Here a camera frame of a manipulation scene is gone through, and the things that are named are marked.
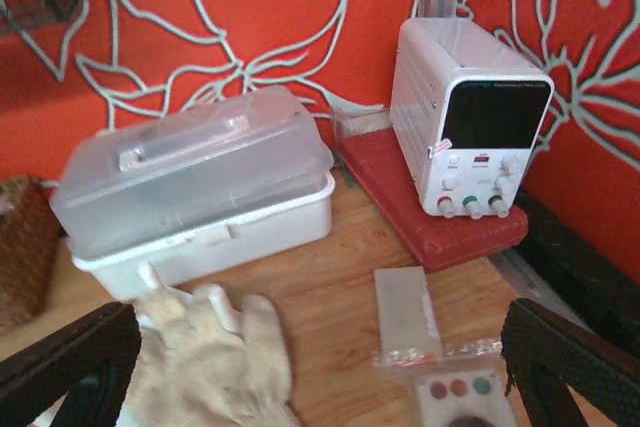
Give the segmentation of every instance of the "orange wall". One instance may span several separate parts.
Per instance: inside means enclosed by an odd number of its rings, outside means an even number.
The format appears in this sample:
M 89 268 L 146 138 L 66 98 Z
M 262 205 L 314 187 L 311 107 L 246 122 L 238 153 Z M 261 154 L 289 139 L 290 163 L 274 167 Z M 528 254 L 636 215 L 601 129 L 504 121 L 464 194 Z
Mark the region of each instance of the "orange wall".
M 388 105 L 414 1 L 87 0 L 71 25 L 0 37 L 0 175 L 55 180 L 79 140 L 178 111 L 207 83 L 216 98 L 284 83 L 317 114 Z M 640 281 L 640 0 L 459 0 L 458 13 L 553 75 L 527 187 Z

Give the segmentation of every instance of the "cotton glove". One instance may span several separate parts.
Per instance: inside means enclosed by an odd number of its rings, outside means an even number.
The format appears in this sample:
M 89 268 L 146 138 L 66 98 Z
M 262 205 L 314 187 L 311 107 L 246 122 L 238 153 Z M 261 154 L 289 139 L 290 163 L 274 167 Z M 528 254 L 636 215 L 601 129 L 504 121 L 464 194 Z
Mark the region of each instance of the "cotton glove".
M 137 306 L 144 331 L 126 406 L 145 427 L 294 427 L 291 369 L 273 304 L 243 299 L 241 336 L 222 328 L 209 286 L 185 306 L 167 289 Z

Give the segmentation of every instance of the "round colored dot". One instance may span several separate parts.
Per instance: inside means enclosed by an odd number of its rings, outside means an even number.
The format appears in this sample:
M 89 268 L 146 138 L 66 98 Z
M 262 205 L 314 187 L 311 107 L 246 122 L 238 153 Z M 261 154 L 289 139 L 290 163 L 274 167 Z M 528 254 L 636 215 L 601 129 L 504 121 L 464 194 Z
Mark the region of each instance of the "round colored dot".
M 478 392 L 480 395 L 489 395 L 491 392 L 491 382 L 484 377 L 478 377 L 473 381 L 473 390 Z
M 465 384 L 464 380 L 456 379 L 451 382 L 451 392 L 456 397 L 464 397 L 467 395 L 467 384 Z
M 436 400 L 442 400 L 447 396 L 447 388 L 442 382 L 431 384 L 431 395 Z

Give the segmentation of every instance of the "wicker basket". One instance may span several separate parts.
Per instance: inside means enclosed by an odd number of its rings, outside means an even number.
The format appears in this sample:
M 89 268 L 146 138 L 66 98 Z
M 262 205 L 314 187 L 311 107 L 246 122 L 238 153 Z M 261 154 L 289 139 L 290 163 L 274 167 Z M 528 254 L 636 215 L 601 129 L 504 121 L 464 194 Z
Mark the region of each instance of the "wicker basket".
M 44 308 L 60 224 L 34 179 L 0 182 L 0 333 Z

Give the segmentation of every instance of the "plastic bag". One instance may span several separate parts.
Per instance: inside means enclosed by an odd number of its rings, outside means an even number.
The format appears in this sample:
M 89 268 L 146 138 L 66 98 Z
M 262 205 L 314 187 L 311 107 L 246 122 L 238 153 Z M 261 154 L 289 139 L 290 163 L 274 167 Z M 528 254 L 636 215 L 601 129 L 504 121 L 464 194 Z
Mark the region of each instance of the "plastic bag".
M 410 394 L 420 427 L 516 427 L 499 368 L 498 339 L 443 346 L 443 355 L 418 349 L 374 356 L 378 372 Z

